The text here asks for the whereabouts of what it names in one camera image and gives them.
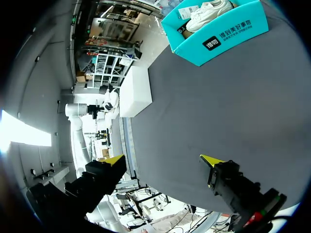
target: wire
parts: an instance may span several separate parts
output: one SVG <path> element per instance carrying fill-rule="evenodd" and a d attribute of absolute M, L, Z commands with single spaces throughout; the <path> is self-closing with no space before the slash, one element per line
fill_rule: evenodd
<path fill-rule="evenodd" d="M 227 231 L 223 231 L 222 229 L 216 229 L 216 228 L 212 228 L 212 227 L 211 227 L 211 229 L 212 229 L 212 230 L 217 230 L 217 232 L 227 232 Z"/>
<path fill-rule="evenodd" d="M 165 233 L 168 233 L 169 231 L 173 230 L 173 229 L 181 222 L 181 220 L 179 220 L 179 222 L 177 222 L 177 224 L 176 224 L 175 226 L 173 226 L 170 230 L 168 230 L 168 231 L 165 232 Z"/>
<path fill-rule="evenodd" d="M 216 222 L 214 225 L 216 225 L 216 226 L 224 225 L 225 223 L 227 223 L 229 221 L 229 219 L 231 219 L 231 215 L 226 220 L 221 221 L 221 222 Z"/>
<path fill-rule="evenodd" d="M 276 217 L 273 217 L 271 221 L 276 220 L 276 219 L 284 219 L 286 221 L 289 221 L 291 219 L 291 216 L 276 216 Z"/>
<path fill-rule="evenodd" d="M 191 217 L 192 222 L 190 223 L 189 231 L 190 231 L 190 229 L 191 229 L 191 225 L 193 224 L 193 215 L 194 215 L 194 213 L 192 213 L 192 217 Z"/>
<path fill-rule="evenodd" d="M 180 229 L 182 229 L 182 230 L 183 230 L 183 233 L 184 233 L 184 229 L 183 229 L 182 227 L 174 227 L 174 228 L 175 228 L 175 229 L 176 229 L 176 228 L 180 228 Z"/>
<path fill-rule="evenodd" d="M 190 231 L 191 231 L 194 227 L 201 225 L 202 223 L 200 223 L 200 222 L 202 221 L 202 219 L 206 217 L 206 218 L 204 219 L 204 221 L 205 221 L 205 220 L 207 219 L 207 216 L 209 216 L 211 213 L 213 213 L 213 212 L 211 211 L 210 213 L 204 215 L 204 216 L 196 223 L 196 225 L 194 225 L 193 227 L 191 227 L 191 228 L 189 229 L 189 231 L 187 231 L 187 232 L 190 233 Z"/>
<path fill-rule="evenodd" d="M 217 232 L 225 232 L 225 231 L 223 231 L 223 229 L 224 228 L 226 228 L 227 226 L 225 226 L 225 227 L 223 227 L 223 228 L 221 228 L 221 229 L 217 229 L 217 231 L 215 232 L 215 233 L 217 233 Z"/>
<path fill-rule="evenodd" d="M 57 113 L 58 113 L 58 114 L 64 113 L 64 112 L 65 112 L 65 111 L 63 111 L 63 112 L 60 112 L 60 113 L 59 113 L 59 112 L 58 112 L 58 108 L 59 108 L 59 104 L 57 105 Z"/>

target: cardboard box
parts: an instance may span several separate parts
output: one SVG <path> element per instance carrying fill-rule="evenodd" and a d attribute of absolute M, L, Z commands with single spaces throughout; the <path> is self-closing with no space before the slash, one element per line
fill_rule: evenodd
<path fill-rule="evenodd" d="M 86 74 L 85 78 L 86 78 L 86 80 L 93 80 L 93 75 Z"/>
<path fill-rule="evenodd" d="M 238 7 L 217 17 L 193 34 L 185 33 L 189 19 L 182 19 L 178 9 L 196 5 L 201 7 L 207 1 L 184 0 L 161 22 L 172 52 L 197 66 L 269 30 L 259 0 L 232 0 Z"/>
<path fill-rule="evenodd" d="M 81 72 L 81 71 L 78 71 L 78 72 L 76 73 L 76 78 L 77 78 L 77 81 L 78 81 L 78 82 L 85 82 L 85 81 L 86 81 L 86 78 L 85 78 L 85 76 L 84 76 L 84 73 Z"/>
<path fill-rule="evenodd" d="M 109 157 L 109 149 L 102 150 L 103 157 Z"/>

